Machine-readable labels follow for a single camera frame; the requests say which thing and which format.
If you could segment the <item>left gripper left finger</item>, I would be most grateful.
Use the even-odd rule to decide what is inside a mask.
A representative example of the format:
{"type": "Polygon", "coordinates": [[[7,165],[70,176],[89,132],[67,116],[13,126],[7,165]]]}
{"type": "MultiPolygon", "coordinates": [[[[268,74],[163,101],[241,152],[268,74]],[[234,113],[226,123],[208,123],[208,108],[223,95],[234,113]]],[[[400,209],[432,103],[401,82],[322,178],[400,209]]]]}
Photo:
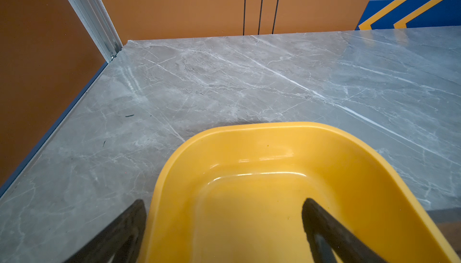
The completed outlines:
{"type": "Polygon", "coordinates": [[[146,228],[144,201],[137,199],[67,263],[135,263],[146,228]]]}

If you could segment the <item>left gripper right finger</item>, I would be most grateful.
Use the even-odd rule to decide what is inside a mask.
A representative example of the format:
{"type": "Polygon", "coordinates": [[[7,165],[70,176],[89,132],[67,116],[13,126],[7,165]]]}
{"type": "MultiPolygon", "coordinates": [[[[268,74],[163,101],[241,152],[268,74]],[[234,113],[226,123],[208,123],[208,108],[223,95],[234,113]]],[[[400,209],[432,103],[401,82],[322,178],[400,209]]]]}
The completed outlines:
{"type": "Polygon", "coordinates": [[[385,261],[314,199],[305,200],[301,217],[314,262],[335,263],[336,257],[344,263],[383,263],[385,261]]]}

